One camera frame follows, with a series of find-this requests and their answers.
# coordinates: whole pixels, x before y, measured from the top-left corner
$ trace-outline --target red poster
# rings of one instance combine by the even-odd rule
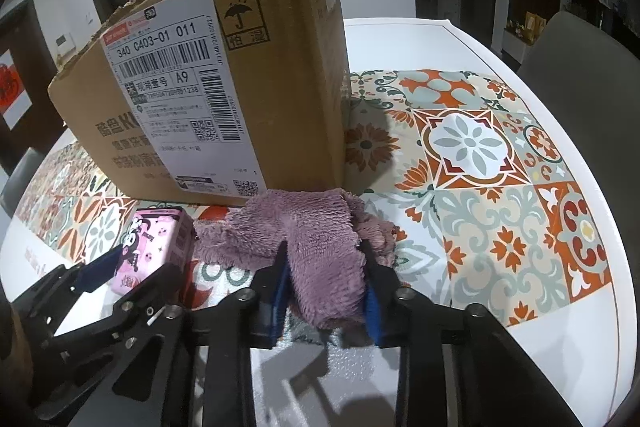
[[[0,114],[12,129],[30,107],[31,99],[7,50],[0,56]]]

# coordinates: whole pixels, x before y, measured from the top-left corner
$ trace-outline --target metal screw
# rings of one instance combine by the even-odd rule
[[[255,291],[251,288],[242,288],[236,292],[236,299],[239,301],[250,301],[255,296]]]
[[[177,319],[180,315],[182,315],[182,306],[172,305],[165,306],[164,312],[162,312],[164,318],[166,319]]]
[[[403,286],[402,288],[398,288],[396,290],[396,297],[398,297],[401,301],[408,301],[409,299],[413,299],[415,297],[415,290]]]
[[[473,317],[486,317],[489,314],[488,310],[478,303],[469,304],[465,310]]]

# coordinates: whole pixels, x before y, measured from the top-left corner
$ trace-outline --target blue gripper pad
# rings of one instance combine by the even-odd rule
[[[74,282],[76,291],[81,293],[94,292],[111,279],[116,271],[118,258],[121,254],[122,245],[117,245],[117,247],[111,248],[107,253],[83,266]]]
[[[380,335],[382,334],[380,303],[373,288],[368,284],[364,294],[364,321],[367,334],[377,346],[380,345]]]
[[[280,271],[280,279],[278,280],[273,302],[271,303],[271,328],[269,339],[272,346],[276,345],[284,331],[284,319],[287,314],[289,299],[291,298],[291,269],[289,267],[289,261],[285,261],[284,263],[285,264]]]

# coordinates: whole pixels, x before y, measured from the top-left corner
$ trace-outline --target qr code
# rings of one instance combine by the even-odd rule
[[[191,128],[198,141],[215,142],[220,140],[216,128],[211,120],[191,120]]]
[[[250,197],[258,195],[258,184],[256,182],[239,182],[238,180],[234,180],[234,185],[240,196]]]

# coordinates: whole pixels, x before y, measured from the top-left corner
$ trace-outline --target shipping label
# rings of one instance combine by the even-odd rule
[[[163,0],[100,39],[135,120],[183,190],[249,197],[266,187],[213,0]]]

